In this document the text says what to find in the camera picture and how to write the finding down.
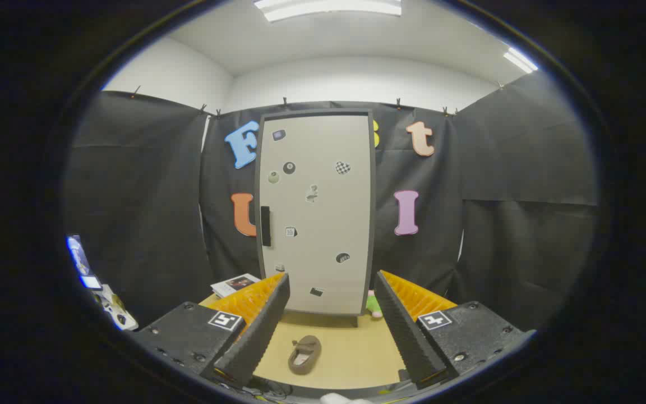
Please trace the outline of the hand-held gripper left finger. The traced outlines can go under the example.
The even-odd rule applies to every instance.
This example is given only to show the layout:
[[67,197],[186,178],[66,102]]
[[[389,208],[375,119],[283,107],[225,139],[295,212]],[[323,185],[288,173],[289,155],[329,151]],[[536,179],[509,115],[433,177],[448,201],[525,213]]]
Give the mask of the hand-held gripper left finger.
[[289,276],[279,273],[210,305],[183,302],[132,338],[193,378],[243,388],[266,353],[289,297]]

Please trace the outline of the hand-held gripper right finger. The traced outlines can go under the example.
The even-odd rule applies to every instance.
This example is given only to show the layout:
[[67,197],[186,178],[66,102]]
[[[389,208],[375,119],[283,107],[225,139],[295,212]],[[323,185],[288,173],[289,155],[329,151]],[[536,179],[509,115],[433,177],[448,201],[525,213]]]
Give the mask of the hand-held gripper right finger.
[[476,373],[536,334],[534,329],[521,330],[479,301],[456,304],[386,271],[376,274],[374,294],[418,388]]

